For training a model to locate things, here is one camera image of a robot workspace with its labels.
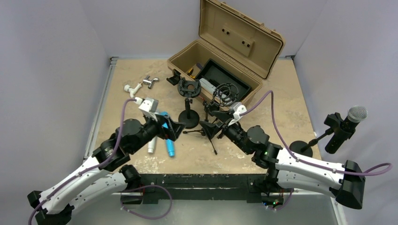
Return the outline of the blue microphone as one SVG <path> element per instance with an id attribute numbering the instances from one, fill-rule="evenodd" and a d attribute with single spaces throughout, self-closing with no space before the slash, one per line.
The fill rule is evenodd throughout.
<path id="1" fill-rule="evenodd" d="M 161 115 L 168 115 L 168 113 L 165 112 L 165 111 L 161 112 L 160 114 Z M 162 126 L 164 128 L 168 128 L 168 125 L 167 125 L 166 122 Z M 175 156 L 174 142 L 172 140 L 170 140 L 170 139 L 166 139 L 165 143 L 166 143 L 166 148 L 167 148 L 169 157 L 174 157 Z"/>

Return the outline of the black round-base mic stand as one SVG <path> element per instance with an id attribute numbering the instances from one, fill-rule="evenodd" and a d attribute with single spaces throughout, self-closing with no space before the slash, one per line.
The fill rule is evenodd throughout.
<path id="1" fill-rule="evenodd" d="M 184 97 L 185 106 L 185 110 L 179 114 L 178 121 L 184 123 L 187 129 L 195 128 L 199 124 L 199 114 L 191 109 L 191 103 L 200 95 L 201 84 L 198 80 L 187 81 L 182 78 L 177 85 L 177 90 Z"/>

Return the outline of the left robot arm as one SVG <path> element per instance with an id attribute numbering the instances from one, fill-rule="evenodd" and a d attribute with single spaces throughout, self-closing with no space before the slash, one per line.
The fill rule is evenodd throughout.
<path id="1" fill-rule="evenodd" d="M 137 169 L 127 164 L 130 156 L 156 137 L 175 141 L 184 128 L 184 123 L 157 113 L 146 117 L 144 124 L 122 119 L 120 127 L 74 172 L 48 190 L 27 195 L 34 208 L 28 224 L 66 225 L 96 198 L 144 189 Z"/>

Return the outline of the white microphone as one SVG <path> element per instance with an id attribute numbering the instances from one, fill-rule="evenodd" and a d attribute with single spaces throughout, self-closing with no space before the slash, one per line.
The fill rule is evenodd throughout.
<path id="1" fill-rule="evenodd" d="M 158 136 L 155 136 L 150 142 L 148 142 L 148 146 L 147 146 L 148 154 L 154 153 L 154 151 L 156 149 L 157 138 L 158 138 Z"/>

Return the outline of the black tripod shock-mount stand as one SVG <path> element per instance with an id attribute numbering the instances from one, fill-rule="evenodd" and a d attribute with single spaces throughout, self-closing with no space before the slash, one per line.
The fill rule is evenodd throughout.
<path id="1" fill-rule="evenodd" d="M 237 101 L 237 99 L 238 99 L 238 90 L 235 85 L 231 83 L 220 84 L 219 86 L 216 87 L 216 90 L 213 93 L 212 100 L 210 102 L 207 102 L 206 100 L 203 101 L 203 106 L 205 111 L 204 121 L 209 122 L 208 117 L 209 116 L 214 117 L 213 114 L 211 113 L 212 111 L 219 111 L 221 107 L 231 106 L 233 103 Z M 202 128 L 200 130 L 183 131 L 183 134 L 188 134 L 193 132 L 198 132 L 202 136 L 206 137 Z M 217 155 L 218 153 L 213 145 L 212 140 L 209 141 L 213 147 L 215 155 Z"/>

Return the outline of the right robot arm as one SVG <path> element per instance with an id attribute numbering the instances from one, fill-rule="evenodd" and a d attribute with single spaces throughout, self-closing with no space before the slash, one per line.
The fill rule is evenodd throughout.
<path id="1" fill-rule="evenodd" d="M 259 125 L 244 130 L 238 122 L 228 125 L 227 121 L 216 124 L 200 121 L 199 124 L 208 137 L 226 136 L 245 154 L 251 155 L 257 166 L 267 169 L 269 175 L 263 179 L 266 189 L 306 189 L 333 197 L 345 207 L 362 209 L 366 179 L 356 162 L 332 163 L 289 153 L 286 148 L 270 142 L 269 135 Z"/>

